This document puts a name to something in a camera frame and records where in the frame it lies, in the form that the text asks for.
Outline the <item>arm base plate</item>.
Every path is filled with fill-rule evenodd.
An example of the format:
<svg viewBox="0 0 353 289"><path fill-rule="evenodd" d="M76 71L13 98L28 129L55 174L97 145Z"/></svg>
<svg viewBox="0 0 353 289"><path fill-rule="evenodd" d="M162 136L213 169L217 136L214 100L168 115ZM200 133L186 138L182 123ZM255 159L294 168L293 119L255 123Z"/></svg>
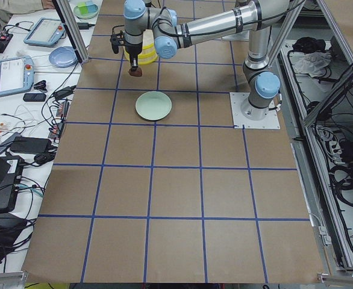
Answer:
<svg viewBox="0 0 353 289"><path fill-rule="evenodd" d="M267 108L255 108L249 103L249 93L230 93L233 127L235 129L280 129L278 113L272 99Z"/></svg>

